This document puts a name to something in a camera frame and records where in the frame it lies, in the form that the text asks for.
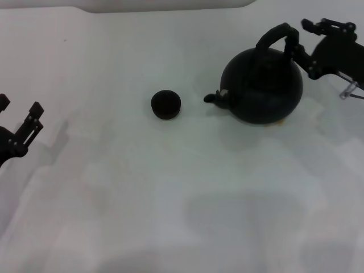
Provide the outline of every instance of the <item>robotic arm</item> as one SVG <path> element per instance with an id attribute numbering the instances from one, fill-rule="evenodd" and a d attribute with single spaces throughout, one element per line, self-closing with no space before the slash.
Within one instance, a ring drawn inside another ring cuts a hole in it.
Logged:
<path id="1" fill-rule="evenodd" d="M 313 80 L 317 80 L 323 75 L 335 74 L 350 82 L 350 85 L 340 94 L 340 98 L 343 100 L 348 97 L 364 100 L 364 97 L 352 94 L 356 88 L 364 90 L 364 47 L 355 42 L 357 39 L 357 35 L 354 33 L 356 25 L 327 19 L 313 24 L 304 19 L 302 27 L 308 32 L 326 37 L 309 56 L 304 47 L 299 44 L 297 35 L 290 35 L 286 38 L 285 53 L 290 55 L 292 60 L 301 66 Z M 291 28 L 291 33 L 296 32 L 294 28 Z"/>

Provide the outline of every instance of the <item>black kettle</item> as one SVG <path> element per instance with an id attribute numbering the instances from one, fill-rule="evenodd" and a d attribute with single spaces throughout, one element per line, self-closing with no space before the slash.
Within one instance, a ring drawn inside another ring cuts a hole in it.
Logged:
<path id="1" fill-rule="evenodd" d="M 284 37 L 287 37 L 284 52 L 270 48 Z M 255 48 L 230 61 L 222 74 L 220 91 L 207 95 L 204 101 L 229 109 L 248 123 L 281 121 L 292 113 L 302 97 L 302 76 L 287 50 L 289 41 L 298 43 L 298 39 L 298 31 L 286 23 L 269 30 Z"/>

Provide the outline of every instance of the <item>black teapot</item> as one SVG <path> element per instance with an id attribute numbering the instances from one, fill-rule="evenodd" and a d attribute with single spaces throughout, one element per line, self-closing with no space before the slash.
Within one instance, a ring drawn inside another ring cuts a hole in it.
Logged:
<path id="1" fill-rule="evenodd" d="M 293 112 L 302 97 L 303 81 L 296 63 L 313 80 L 330 73 L 341 77 L 346 74 L 343 78 L 351 82 L 351 89 L 345 90 L 341 98 L 358 97 L 351 94 L 353 82 L 362 88 L 364 73 L 362 64 L 354 61 L 364 59 L 364 48 L 355 43 L 355 25 L 327 19 L 318 24 L 304 19 L 302 25 L 309 32 L 326 35 L 312 56 L 299 44 L 298 31 L 283 23 L 269 30 L 255 48 L 233 58 L 222 74 L 220 90 L 207 95 L 204 101 L 229 109 L 248 123 L 281 121 Z M 270 48 L 284 37 L 284 52 Z"/>

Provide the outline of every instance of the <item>kettle spout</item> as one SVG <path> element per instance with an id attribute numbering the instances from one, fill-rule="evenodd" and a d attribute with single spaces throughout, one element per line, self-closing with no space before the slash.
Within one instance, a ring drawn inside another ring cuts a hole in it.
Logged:
<path id="1" fill-rule="evenodd" d="M 216 91 L 216 94 L 208 94 L 204 98 L 204 102 L 215 104 L 217 107 L 222 109 L 229 108 L 229 91 L 228 90 L 221 90 Z"/>

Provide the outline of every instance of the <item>black puck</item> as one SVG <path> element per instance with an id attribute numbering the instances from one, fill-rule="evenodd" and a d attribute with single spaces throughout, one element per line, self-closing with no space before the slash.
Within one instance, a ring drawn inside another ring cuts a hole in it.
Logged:
<path id="1" fill-rule="evenodd" d="M 160 119 L 175 118 L 181 109 L 181 99 L 177 93 L 170 90 L 157 92 L 151 101 L 154 114 Z"/>

